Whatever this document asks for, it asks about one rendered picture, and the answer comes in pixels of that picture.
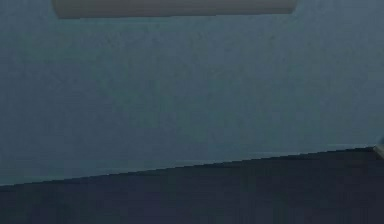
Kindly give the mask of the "beige furniture leg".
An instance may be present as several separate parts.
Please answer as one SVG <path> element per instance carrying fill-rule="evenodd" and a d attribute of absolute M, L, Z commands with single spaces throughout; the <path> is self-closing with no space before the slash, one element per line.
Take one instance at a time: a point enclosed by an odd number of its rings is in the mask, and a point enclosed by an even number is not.
<path fill-rule="evenodd" d="M 384 160 L 384 145 L 375 145 L 373 150 Z"/>

